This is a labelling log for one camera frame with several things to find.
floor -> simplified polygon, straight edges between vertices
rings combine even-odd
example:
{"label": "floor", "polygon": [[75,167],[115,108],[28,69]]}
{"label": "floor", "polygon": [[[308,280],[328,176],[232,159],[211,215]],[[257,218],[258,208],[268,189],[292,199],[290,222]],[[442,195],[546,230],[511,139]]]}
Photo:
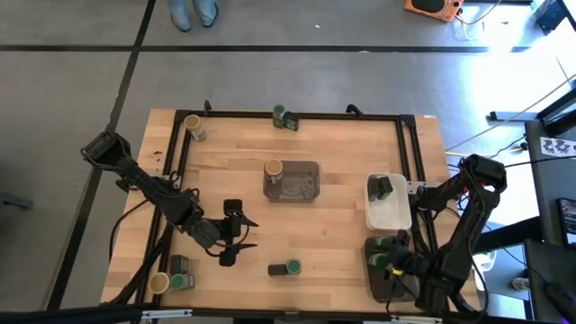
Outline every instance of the floor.
{"label": "floor", "polygon": [[[478,39],[466,40],[459,23],[392,0],[217,0],[215,26],[195,19],[189,33],[173,28],[166,0],[154,2],[0,2],[0,191],[34,200],[30,211],[0,215],[0,311],[46,304],[88,178],[79,150],[111,113],[133,156],[150,108],[199,109],[205,99],[215,109],[343,112],[354,103],[366,113],[434,114],[450,148],[486,129],[489,111],[522,110],[576,73],[563,41],[573,37],[570,26],[545,37],[534,4],[498,6],[469,28]],[[490,7],[466,4],[463,15],[472,20]],[[494,152],[522,133],[511,123],[454,150]],[[510,169],[491,221],[536,215],[531,178],[529,167]],[[100,181],[63,308],[100,300],[110,229],[125,201],[114,180]]]}

orange device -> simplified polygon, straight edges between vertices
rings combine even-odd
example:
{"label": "orange device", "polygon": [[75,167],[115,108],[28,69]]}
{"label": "orange device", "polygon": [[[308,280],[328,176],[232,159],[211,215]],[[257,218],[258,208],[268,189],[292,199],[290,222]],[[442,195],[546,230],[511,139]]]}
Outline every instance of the orange device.
{"label": "orange device", "polygon": [[464,0],[406,0],[404,9],[441,21],[451,22]]}

gray tray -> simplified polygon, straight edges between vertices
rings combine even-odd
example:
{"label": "gray tray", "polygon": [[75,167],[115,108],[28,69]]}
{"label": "gray tray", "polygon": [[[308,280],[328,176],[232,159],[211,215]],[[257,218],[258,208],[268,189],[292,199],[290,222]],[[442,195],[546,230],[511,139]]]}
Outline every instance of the gray tray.
{"label": "gray tray", "polygon": [[320,194],[320,166],[314,161],[281,161],[282,179],[272,184],[264,175],[264,195],[272,202],[306,203]]}

white container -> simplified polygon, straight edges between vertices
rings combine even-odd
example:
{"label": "white container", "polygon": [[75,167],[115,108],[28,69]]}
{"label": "white container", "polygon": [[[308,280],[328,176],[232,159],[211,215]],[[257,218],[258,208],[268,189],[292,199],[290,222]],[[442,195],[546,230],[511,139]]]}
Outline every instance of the white container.
{"label": "white container", "polygon": [[404,175],[370,174],[370,177],[388,176],[393,191],[382,200],[368,200],[368,179],[364,183],[366,227],[369,230],[408,230],[412,226],[408,185]]}

wooden table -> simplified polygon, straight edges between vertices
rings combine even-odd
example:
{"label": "wooden table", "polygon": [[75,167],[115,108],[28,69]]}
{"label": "wooden table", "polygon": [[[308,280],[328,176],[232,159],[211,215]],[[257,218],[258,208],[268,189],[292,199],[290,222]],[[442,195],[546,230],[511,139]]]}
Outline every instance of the wooden table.
{"label": "wooden table", "polygon": [[[160,175],[175,110],[153,109],[139,151],[139,165]],[[438,120],[417,116],[418,138],[428,181],[449,175]],[[256,243],[238,255],[233,267],[221,267],[192,238],[175,232],[171,254],[190,258],[197,285],[189,291],[166,293],[162,305],[182,308],[383,312],[366,287],[361,246],[375,235],[365,225],[363,188],[369,173],[401,174],[394,122],[302,120],[298,132],[279,130],[268,119],[202,118],[208,138],[189,150],[183,188],[200,188],[205,217],[223,217],[224,199],[238,198],[244,212],[260,225],[246,243]],[[405,130],[411,173],[416,174],[410,136]],[[174,169],[182,145],[176,144]],[[263,165],[270,158],[313,160],[321,167],[320,196],[312,203],[269,202],[262,192]],[[126,210],[141,202],[130,193]],[[148,203],[120,226],[102,301],[109,301],[140,266],[154,207]],[[436,220],[438,244],[446,243],[458,219],[449,212]],[[271,278],[267,266],[289,258],[302,262],[296,277]],[[473,277],[464,298],[478,309]],[[146,301],[151,300],[147,292]],[[391,304],[391,311],[420,312],[413,302]]]}

